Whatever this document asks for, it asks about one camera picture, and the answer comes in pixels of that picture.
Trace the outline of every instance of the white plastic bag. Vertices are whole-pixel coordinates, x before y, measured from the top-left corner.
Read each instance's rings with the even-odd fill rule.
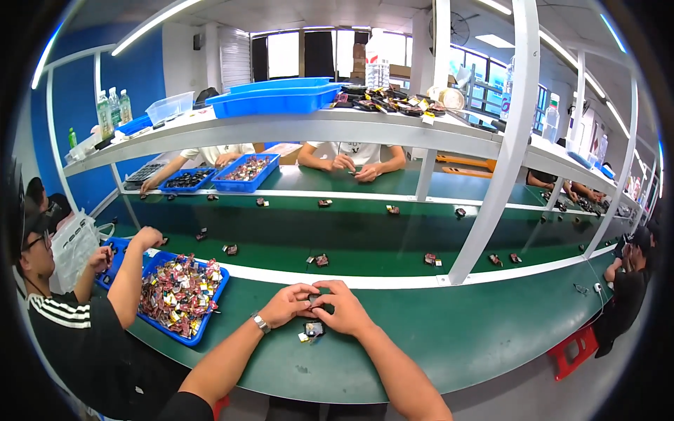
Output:
[[[52,238],[56,268],[49,278],[49,289],[57,294],[71,292],[87,261],[99,247],[99,232],[84,209],[75,213]]]

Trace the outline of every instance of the ceiling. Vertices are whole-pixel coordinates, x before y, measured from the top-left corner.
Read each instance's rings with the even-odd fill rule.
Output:
[[[141,22],[174,0],[88,0],[68,25],[68,31],[110,22]],[[511,0],[496,0],[512,8]],[[302,28],[304,26],[371,26],[412,33],[412,16],[430,9],[431,0],[202,0],[178,13],[171,20],[192,26],[218,22],[247,32]],[[562,43],[581,42],[625,57],[599,17],[594,0],[537,0],[539,22]],[[452,0],[451,10],[461,15],[470,28],[465,47],[508,62],[512,48],[495,48],[475,39],[476,35],[495,34],[514,44],[513,25],[506,17],[475,0]],[[623,122],[630,120],[630,73],[627,67],[597,55],[587,55],[587,68],[615,105]],[[576,86],[576,72],[553,53],[543,48],[541,75]],[[640,103],[648,101],[642,90]],[[602,120],[613,132],[622,130],[609,109],[586,90]],[[638,133],[657,149],[654,119],[649,107],[640,107]],[[642,157],[652,159],[644,150]]]

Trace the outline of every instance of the smartwatch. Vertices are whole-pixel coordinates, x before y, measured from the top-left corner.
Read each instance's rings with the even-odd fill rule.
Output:
[[[267,334],[272,331],[269,325],[267,325],[267,322],[262,320],[257,311],[254,311],[253,314],[251,314],[251,319],[253,319],[253,321],[257,323],[257,326],[260,328],[260,330],[262,330],[263,333]]]

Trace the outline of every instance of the plastic bottle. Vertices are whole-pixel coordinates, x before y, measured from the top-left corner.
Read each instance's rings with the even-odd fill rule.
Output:
[[[557,142],[557,125],[559,124],[559,95],[550,94],[550,106],[545,110],[543,117],[543,139],[550,143]]]
[[[369,89],[389,86],[390,64],[383,37],[383,29],[373,28],[372,38],[365,45],[365,85]]]
[[[112,118],[113,126],[115,128],[119,127],[122,122],[121,111],[119,109],[119,97],[117,96],[117,88],[110,88],[110,117]]]
[[[72,127],[68,131],[68,143],[70,143],[70,149],[78,145],[78,137],[75,135]]]
[[[110,114],[110,104],[105,96],[105,91],[100,91],[98,95],[98,104],[96,104],[96,113],[98,114],[98,126],[100,127],[100,138],[106,140],[115,134],[112,118]]]
[[[119,109],[121,111],[122,124],[126,124],[133,120],[133,116],[131,115],[131,99],[127,95],[126,89],[122,89],[120,94]]]
[[[510,64],[506,68],[503,80],[503,93],[501,94],[501,120],[508,121],[510,114],[510,98],[512,97],[512,76],[515,73],[515,56],[510,58]]]

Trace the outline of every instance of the orange pallet jack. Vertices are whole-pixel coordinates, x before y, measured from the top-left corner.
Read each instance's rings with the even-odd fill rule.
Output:
[[[482,179],[490,179],[492,173],[494,172],[494,168],[496,167],[495,160],[476,160],[472,158],[463,158],[460,156],[452,156],[452,155],[436,155],[435,161],[486,168],[487,170],[489,170],[488,172],[478,170],[467,170],[464,168],[452,168],[449,166],[442,167],[442,170],[448,174],[461,174],[472,177],[480,177]]]

